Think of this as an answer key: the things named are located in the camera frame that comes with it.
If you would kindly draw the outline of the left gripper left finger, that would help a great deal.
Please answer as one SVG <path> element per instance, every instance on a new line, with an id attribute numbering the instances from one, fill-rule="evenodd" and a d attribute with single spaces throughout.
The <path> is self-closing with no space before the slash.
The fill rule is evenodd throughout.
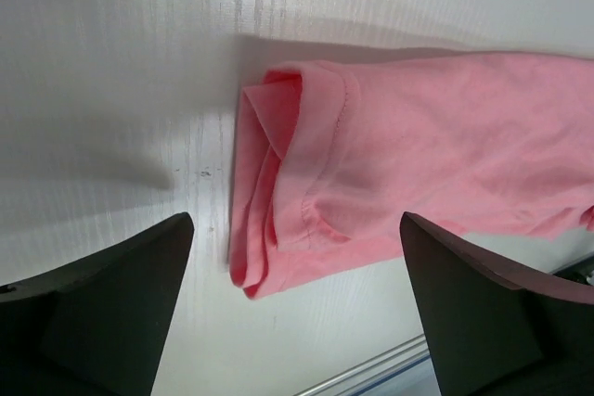
<path id="1" fill-rule="evenodd" d="M 177 213 L 121 243 L 1 287 L 4 395 L 149 395 L 194 224 Z"/>

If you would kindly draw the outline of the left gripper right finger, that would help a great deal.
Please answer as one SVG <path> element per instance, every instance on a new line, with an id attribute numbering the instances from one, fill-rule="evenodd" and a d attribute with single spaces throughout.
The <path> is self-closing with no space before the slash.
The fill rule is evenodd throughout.
<path id="1" fill-rule="evenodd" d="M 442 394 L 592 394 L 591 257 L 547 274 L 413 213 L 400 237 Z"/>

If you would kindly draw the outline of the pink t shirt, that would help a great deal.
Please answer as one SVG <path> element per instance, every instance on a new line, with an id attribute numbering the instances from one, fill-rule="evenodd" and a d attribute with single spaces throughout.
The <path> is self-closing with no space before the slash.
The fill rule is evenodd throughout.
<path id="1" fill-rule="evenodd" d="M 593 225 L 593 63 L 470 53 L 286 62 L 239 98 L 232 283 L 260 299 L 403 253 L 414 212 L 457 235 Z"/>

